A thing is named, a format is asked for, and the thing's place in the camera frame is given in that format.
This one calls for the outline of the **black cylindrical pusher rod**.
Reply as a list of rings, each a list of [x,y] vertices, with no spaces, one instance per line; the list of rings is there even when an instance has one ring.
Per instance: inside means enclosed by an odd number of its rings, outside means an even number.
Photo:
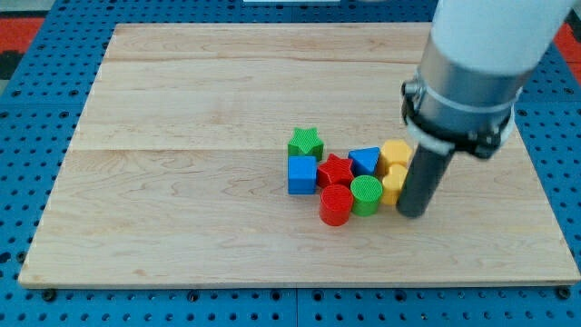
[[[425,213],[453,154],[439,154],[421,144],[418,146],[396,204],[400,214],[418,218]]]

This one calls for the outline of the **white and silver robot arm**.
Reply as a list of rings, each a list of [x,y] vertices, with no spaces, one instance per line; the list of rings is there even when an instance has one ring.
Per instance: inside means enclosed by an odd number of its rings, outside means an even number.
[[[457,152],[490,159],[515,127],[515,103],[574,0],[439,0],[420,64],[401,86],[417,141],[396,207],[421,216]]]

